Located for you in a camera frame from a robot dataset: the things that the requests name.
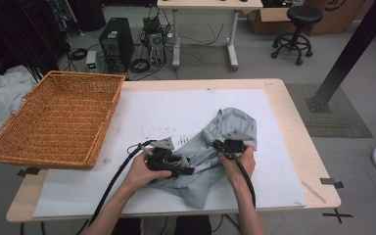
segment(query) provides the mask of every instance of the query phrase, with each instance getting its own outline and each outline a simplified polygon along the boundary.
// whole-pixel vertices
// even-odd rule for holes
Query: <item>wicker basket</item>
[[[122,75],[50,71],[0,127],[0,163],[93,167],[123,83]]]

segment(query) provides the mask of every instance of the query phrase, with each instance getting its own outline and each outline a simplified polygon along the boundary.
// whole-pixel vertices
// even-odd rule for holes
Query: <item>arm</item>
[[[146,153],[142,153],[133,160],[129,173],[94,222],[85,231],[85,235],[112,234],[124,206],[138,189],[154,179],[170,177],[170,171],[149,170],[145,165],[146,156]]]
[[[248,145],[246,151],[240,157],[240,162],[249,176],[252,176],[253,171],[255,170],[256,162],[253,155],[254,150],[255,148],[252,145]],[[265,234],[258,213],[253,206],[252,194],[250,193],[249,187],[247,186],[240,168],[234,161],[228,160],[222,155],[219,155],[219,159],[224,165],[228,180],[233,187],[234,195],[237,199],[241,233],[243,235]]]

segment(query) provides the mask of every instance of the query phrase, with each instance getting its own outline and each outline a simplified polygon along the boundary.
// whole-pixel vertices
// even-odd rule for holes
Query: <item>floor mat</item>
[[[319,86],[319,84],[286,84],[311,137],[373,137],[341,87],[328,103],[331,113],[311,113],[306,98],[313,97]]]

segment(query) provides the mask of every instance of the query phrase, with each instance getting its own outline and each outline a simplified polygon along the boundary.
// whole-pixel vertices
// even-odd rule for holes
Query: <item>person's left hand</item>
[[[147,154],[143,152],[134,158],[129,173],[123,180],[122,185],[128,187],[133,193],[154,179],[167,178],[172,175],[168,170],[152,171],[145,164]]]

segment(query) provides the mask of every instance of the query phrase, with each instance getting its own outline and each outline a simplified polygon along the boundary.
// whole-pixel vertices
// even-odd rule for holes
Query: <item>white desk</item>
[[[174,68],[179,67],[180,62],[180,38],[178,34],[178,9],[216,9],[216,10],[233,10],[231,20],[230,37],[227,38],[227,49],[230,57],[231,68],[238,69],[236,51],[234,49],[234,37],[237,27],[239,10],[254,10],[262,7],[259,0],[249,0],[242,2],[240,0],[159,0],[158,7],[170,8],[173,11],[173,61]]]
[[[285,85],[279,79],[224,79],[125,82],[123,91],[178,91],[215,89],[263,89],[283,136],[286,149],[306,199],[305,209],[335,208],[341,204],[333,185],[323,185],[319,178],[328,178],[306,128]],[[72,219],[77,217],[33,217],[41,194],[46,170],[27,175],[7,213],[12,222]]]

